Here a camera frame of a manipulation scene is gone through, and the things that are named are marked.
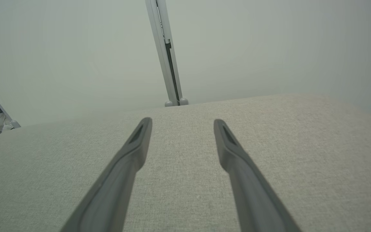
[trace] black trim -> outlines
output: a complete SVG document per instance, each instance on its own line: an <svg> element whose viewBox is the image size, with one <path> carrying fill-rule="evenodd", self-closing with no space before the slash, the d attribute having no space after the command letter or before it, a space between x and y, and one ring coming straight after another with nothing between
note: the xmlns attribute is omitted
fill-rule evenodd
<svg viewBox="0 0 371 232"><path fill-rule="evenodd" d="M171 43L165 44L165 48L167 50L167 55L168 55L168 63L170 64L170 70L171 70L171 77L173 78L173 83L174 83L174 90L176 92L176 98L177 98L177 103L180 104L180 98L178 96L178 89L177 89L177 82L176 82L176 77L174 75L174 67L173 67L173 61L171 59Z"/></svg>

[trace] beige fabric cushion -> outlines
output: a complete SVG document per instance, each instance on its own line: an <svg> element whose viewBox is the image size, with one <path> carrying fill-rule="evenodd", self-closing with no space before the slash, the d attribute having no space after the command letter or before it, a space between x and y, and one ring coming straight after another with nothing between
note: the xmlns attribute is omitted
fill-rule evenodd
<svg viewBox="0 0 371 232"><path fill-rule="evenodd" d="M312 95L110 113L0 135L0 231L58 231L143 117L153 118L125 231L239 231L223 119L304 231L371 231L371 116Z"/></svg>

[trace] white wall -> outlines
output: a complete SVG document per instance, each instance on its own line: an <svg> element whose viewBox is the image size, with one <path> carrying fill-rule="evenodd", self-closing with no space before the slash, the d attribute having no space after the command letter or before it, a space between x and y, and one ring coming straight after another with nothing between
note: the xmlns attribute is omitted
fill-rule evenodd
<svg viewBox="0 0 371 232"><path fill-rule="evenodd" d="M20 125L166 100L143 0L0 0L0 104Z"/></svg>
<svg viewBox="0 0 371 232"><path fill-rule="evenodd" d="M166 0L190 103L308 92L371 113L371 0Z"/></svg>

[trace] metal frame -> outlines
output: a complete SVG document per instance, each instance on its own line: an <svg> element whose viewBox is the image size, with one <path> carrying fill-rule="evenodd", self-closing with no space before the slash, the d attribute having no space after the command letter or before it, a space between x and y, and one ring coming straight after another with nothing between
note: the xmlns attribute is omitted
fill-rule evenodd
<svg viewBox="0 0 371 232"><path fill-rule="evenodd" d="M188 100L183 98L181 92L180 78L176 54L174 51L173 38L171 36L170 22L165 0L146 0L148 17L150 19L151 30L158 58L161 65L161 71L164 77L165 87L169 101L166 106L179 106L188 104Z"/></svg>

